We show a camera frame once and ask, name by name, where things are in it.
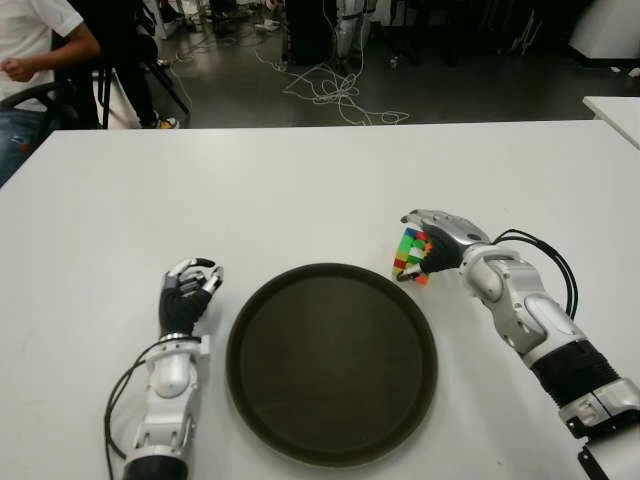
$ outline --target rubik's cube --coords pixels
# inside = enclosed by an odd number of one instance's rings
[[[418,227],[407,227],[393,262],[393,278],[396,278],[405,268],[420,263],[430,251],[429,236]],[[429,282],[429,276],[423,274],[416,277],[414,281],[420,285],[426,285]]]

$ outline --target gray floor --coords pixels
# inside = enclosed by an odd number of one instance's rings
[[[204,32],[182,30],[160,42],[161,57],[172,61],[193,108],[190,118],[185,118],[150,79],[156,107],[180,118],[185,127],[346,124],[335,105],[314,105],[282,94],[293,78],[258,61],[256,52],[265,60],[280,58],[280,32],[259,35],[252,23],[245,23],[238,33],[216,39],[207,26]],[[629,78],[626,71],[585,68],[562,55],[473,54],[451,68],[434,48],[422,65],[401,61],[395,71],[389,66],[390,56],[381,39],[370,42],[358,81],[358,103],[369,111],[406,112],[410,118],[405,123],[589,119],[593,115],[582,105],[586,95],[640,95],[640,80]],[[328,77],[315,78],[319,85]],[[304,88],[299,92],[309,93]],[[355,110],[345,109],[345,113],[353,121],[363,120]],[[373,119],[380,123],[378,117]]]

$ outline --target robotic hand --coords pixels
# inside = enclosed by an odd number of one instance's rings
[[[210,275],[198,267],[212,269]],[[198,359],[209,354],[209,338],[192,336],[193,329],[222,281],[222,267],[204,258],[183,260],[165,274],[160,341],[145,357],[150,372],[147,407],[133,450],[126,457],[125,480],[187,477]]]
[[[422,227],[432,250],[398,275],[459,268],[464,283],[491,310],[498,334],[560,407],[560,418],[588,443],[578,460],[592,480],[640,478],[640,389],[620,378],[565,311],[547,294],[536,269],[494,245],[469,220],[414,210],[404,223]]]

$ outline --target person's arm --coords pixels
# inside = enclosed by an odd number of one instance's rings
[[[0,63],[15,82],[28,82],[43,70],[60,70],[86,62],[100,55],[100,45],[83,23],[69,34],[69,42],[61,48],[35,57],[8,58]]]

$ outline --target white shirt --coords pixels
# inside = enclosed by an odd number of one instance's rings
[[[82,22],[67,0],[0,0],[0,62],[47,53],[51,50],[52,31],[66,37]],[[52,81],[50,70],[36,73],[29,82],[14,82],[0,72],[0,100]],[[37,101],[20,107],[42,110]]]

